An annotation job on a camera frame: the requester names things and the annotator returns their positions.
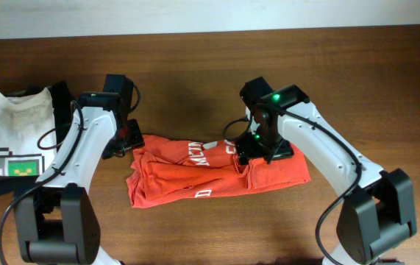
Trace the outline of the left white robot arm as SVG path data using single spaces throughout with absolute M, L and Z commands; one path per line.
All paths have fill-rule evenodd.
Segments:
M 55 159 L 35 187 L 15 198 L 18 244 L 34 264 L 118 264 L 101 246 L 101 228 L 90 202 L 91 180 L 101 158 L 143 145 L 127 118 L 131 101 L 114 92 L 87 92 L 74 101 L 73 121 Z

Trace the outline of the orange red t-shirt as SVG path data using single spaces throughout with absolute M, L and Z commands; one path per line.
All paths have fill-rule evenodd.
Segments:
M 235 197 L 289 188 L 311 180 L 299 149 L 292 158 L 270 164 L 262 158 L 240 165 L 235 144 L 202 143 L 145 135 L 134 150 L 133 173 L 127 178 L 134 208 L 151 208 L 181 199 Z

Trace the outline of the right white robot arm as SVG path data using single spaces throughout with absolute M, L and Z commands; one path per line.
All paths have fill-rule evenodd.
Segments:
M 338 195 L 316 224 L 319 240 L 324 220 L 341 206 L 339 244 L 332 252 L 323 252 L 323 264 L 397 264 L 398 260 L 381 256 L 417 232 L 410 177 L 401 169 L 387 172 L 363 156 L 296 85 L 273 91 L 257 78 L 243 86 L 240 97 L 249 122 L 236 142 L 240 162 L 293 158 L 299 149 Z

